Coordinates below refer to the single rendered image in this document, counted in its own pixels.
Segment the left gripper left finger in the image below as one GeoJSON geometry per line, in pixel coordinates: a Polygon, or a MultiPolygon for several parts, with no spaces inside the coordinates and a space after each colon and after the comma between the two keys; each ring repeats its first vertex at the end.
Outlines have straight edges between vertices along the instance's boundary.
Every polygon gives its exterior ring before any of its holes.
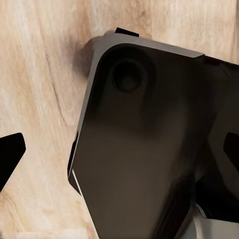
{"type": "Polygon", "coordinates": [[[0,137],[0,192],[26,151],[21,132],[0,137]]]}

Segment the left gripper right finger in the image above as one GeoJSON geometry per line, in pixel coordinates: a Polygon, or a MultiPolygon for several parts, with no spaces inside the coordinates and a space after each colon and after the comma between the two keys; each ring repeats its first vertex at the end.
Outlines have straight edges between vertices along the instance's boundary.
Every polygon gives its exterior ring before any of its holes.
{"type": "Polygon", "coordinates": [[[239,134],[228,132],[223,150],[239,173],[239,134]]]}

